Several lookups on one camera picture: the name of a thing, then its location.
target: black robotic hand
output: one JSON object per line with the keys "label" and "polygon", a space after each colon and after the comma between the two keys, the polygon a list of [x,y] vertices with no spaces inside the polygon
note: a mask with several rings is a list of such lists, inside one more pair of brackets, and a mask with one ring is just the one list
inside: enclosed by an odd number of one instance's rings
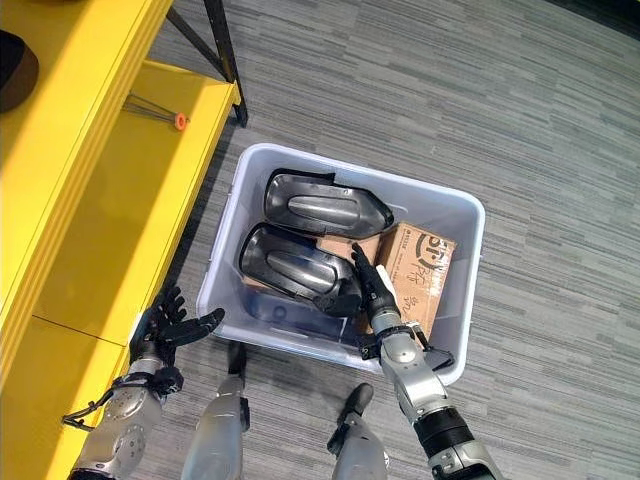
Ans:
{"label": "black robotic hand", "polygon": [[182,305],[184,298],[175,284],[168,284],[160,290],[152,305],[142,314],[131,337],[130,363],[152,351],[167,366],[172,366],[177,347],[206,337],[224,318],[224,310],[217,308],[204,317],[183,321],[187,311],[181,308]]}

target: curved metal part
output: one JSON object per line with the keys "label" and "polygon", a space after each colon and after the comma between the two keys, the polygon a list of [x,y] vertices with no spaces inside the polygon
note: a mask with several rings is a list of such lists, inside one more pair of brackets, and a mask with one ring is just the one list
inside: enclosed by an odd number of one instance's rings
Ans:
{"label": "curved metal part", "polygon": [[333,177],[276,170],[265,191],[267,219],[296,230],[349,238],[370,237],[393,224],[393,213],[373,193],[336,185]]}
{"label": "curved metal part", "polygon": [[[155,373],[161,367],[158,359],[142,358],[133,362],[129,372]],[[140,462],[146,437],[161,417],[160,398],[146,387],[116,390],[102,421],[87,436],[73,473],[127,478]]]}
{"label": "curved metal part", "polygon": [[200,417],[181,480],[242,478],[242,392],[243,381],[237,375],[220,385]]}
{"label": "curved metal part", "polygon": [[478,440],[461,443],[432,456],[428,462],[434,478],[504,480],[485,446]]}
{"label": "curved metal part", "polygon": [[240,270],[334,317],[355,315],[362,302],[360,283],[347,260],[316,248],[310,238],[266,223],[247,237]]}

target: yellow shelf edge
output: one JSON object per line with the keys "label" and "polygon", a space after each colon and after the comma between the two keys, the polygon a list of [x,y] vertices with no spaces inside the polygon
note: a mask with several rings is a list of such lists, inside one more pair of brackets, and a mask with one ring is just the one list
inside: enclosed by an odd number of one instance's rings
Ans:
{"label": "yellow shelf edge", "polygon": [[[59,176],[55,179],[51,193],[40,213],[35,230],[23,245],[22,259],[17,270],[3,268],[3,298],[0,313],[0,390],[4,385],[5,372],[11,368],[13,356],[28,323],[29,316],[39,294],[44,279],[52,265],[77,202],[89,179],[97,157],[106,143],[113,127],[120,105],[133,82],[144,55],[149,50],[155,34],[159,30],[170,0],[142,2],[135,20],[136,28],[130,32],[125,43],[129,46],[119,52],[121,62],[112,67],[110,74],[91,107],[78,137],[63,162]],[[3,157],[3,169],[7,166]],[[3,208],[12,202],[6,197],[6,183],[3,178]],[[3,232],[9,231],[11,224],[3,222]],[[3,233],[4,259],[9,255]]]}

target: gray carpet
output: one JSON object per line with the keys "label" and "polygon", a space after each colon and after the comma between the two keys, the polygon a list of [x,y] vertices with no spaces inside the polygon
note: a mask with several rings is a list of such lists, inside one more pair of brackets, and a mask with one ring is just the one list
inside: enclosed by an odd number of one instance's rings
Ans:
{"label": "gray carpet", "polygon": [[[227,126],[172,267],[191,312],[251,144],[468,191],[487,225],[452,397],[510,479],[640,478],[640,43],[542,0],[226,3],[250,122]],[[198,1],[176,7],[210,38]],[[211,72],[171,25],[151,56]],[[224,347],[179,351],[185,388],[135,478],[179,478]],[[430,477],[384,379],[250,353],[247,480],[330,478],[325,443],[364,380],[389,478]]]}

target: robotic hand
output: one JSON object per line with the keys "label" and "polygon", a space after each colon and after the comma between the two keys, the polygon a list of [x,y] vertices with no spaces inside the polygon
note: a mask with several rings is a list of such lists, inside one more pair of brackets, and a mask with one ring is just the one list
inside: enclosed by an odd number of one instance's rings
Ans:
{"label": "robotic hand", "polygon": [[[121,480],[140,462],[145,440],[160,421],[162,404],[182,388],[183,378],[174,366],[176,348],[206,337],[220,324],[224,310],[182,321],[180,289],[163,288],[144,311],[129,342],[130,365],[126,375],[97,402],[62,417],[62,422],[89,433],[69,480]],[[105,405],[102,421],[88,427],[82,418]]]}
{"label": "robotic hand", "polygon": [[379,356],[385,376],[394,384],[402,412],[418,434],[436,480],[503,480],[495,463],[448,398],[425,359],[428,343],[400,319],[391,292],[358,244],[352,257],[362,284],[364,307],[375,343],[361,349],[363,358]]}

